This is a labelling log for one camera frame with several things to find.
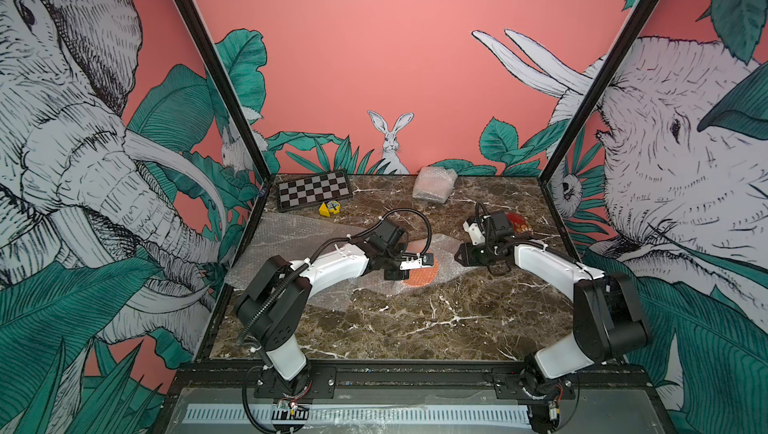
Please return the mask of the pink bubble bundle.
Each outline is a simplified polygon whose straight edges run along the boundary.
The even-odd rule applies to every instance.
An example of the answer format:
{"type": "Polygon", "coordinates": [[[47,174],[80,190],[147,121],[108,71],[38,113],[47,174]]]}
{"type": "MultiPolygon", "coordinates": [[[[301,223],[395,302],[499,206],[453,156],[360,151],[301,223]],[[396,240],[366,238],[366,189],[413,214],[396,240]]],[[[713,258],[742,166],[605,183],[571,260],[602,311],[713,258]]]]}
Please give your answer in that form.
{"type": "Polygon", "coordinates": [[[394,296],[445,284],[472,271],[472,268],[461,266],[454,260],[454,254],[457,252],[460,244],[461,242],[458,239],[445,234],[437,234],[432,238],[429,252],[434,254],[435,261],[439,264],[439,273],[436,281],[428,286],[411,288],[404,285],[403,281],[385,280],[382,271],[374,271],[357,278],[354,281],[354,287],[368,289],[386,296],[394,296]]]}

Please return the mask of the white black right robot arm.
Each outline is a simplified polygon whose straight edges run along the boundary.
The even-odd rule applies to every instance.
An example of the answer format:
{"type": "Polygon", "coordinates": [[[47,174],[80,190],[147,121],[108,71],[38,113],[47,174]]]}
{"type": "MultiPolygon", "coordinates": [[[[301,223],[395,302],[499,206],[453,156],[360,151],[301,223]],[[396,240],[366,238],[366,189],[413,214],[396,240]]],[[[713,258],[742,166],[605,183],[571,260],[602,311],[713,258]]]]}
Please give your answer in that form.
{"type": "Polygon", "coordinates": [[[467,218],[469,241],[455,260],[465,267],[503,263],[533,274],[573,306],[572,332],[533,355],[533,370],[557,379],[646,347],[647,315],[630,276],[583,264],[527,234],[518,234],[503,211],[467,218]]]}

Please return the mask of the orange dinner plate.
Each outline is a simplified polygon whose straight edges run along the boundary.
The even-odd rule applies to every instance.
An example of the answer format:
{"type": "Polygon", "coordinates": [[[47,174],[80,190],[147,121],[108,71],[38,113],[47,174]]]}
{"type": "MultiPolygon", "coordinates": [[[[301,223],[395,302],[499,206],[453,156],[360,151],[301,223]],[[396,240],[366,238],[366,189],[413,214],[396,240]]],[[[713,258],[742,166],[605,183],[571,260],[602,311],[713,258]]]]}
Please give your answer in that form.
{"type": "Polygon", "coordinates": [[[439,273],[439,264],[434,261],[432,266],[411,269],[409,277],[403,280],[403,284],[411,288],[425,287],[436,281],[439,273]]]}

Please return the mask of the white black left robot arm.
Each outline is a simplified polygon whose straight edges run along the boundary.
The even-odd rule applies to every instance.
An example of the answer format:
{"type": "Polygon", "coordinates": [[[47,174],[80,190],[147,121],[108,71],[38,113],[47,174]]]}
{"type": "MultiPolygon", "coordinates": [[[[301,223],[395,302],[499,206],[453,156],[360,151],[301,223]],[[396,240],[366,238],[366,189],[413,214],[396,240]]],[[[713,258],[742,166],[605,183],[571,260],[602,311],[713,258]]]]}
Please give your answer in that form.
{"type": "Polygon", "coordinates": [[[269,258],[235,305],[234,314],[243,325],[238,342],[256,348],[282,380],[297,380],[307,369],[307,359],[295,331],[312,296],[372,271],[403,280],[412,270],[434,265],[430,242],[420,252],[410,252],[401,241],[405,234],[398,224],[383,219],[355,235],[324,241],[303,260],[269,258]]]}

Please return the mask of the red floral dinner plate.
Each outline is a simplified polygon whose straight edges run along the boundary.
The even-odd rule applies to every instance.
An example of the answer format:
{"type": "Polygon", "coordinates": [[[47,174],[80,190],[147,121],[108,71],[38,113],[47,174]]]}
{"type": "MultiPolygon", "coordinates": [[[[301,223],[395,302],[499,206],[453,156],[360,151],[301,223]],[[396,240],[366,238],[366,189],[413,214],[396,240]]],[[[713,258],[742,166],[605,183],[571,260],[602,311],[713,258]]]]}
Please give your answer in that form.
{"type": "Polygon", "coordinates": [[[522,215],[507,212],[506,217],[516,234],[531,234],[534,232],[530,223],[522,215]]]}

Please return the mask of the clear bubble wrap sheet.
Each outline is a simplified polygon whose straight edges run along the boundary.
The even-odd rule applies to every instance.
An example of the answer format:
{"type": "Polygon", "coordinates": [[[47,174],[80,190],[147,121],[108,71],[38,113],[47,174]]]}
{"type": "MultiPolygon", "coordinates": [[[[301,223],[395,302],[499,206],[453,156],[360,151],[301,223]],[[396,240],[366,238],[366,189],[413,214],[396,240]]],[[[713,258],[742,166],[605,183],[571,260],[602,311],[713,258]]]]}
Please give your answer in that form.
{"type": "Polygon", "coordinates": [[[264,213],[251,243],[229,269],[225,282],[240,294],[270,257],[280,255],[287,261],[301,261],[323,241],[363,230],[364,227],[335,223],[320,217],[264,213]]]}

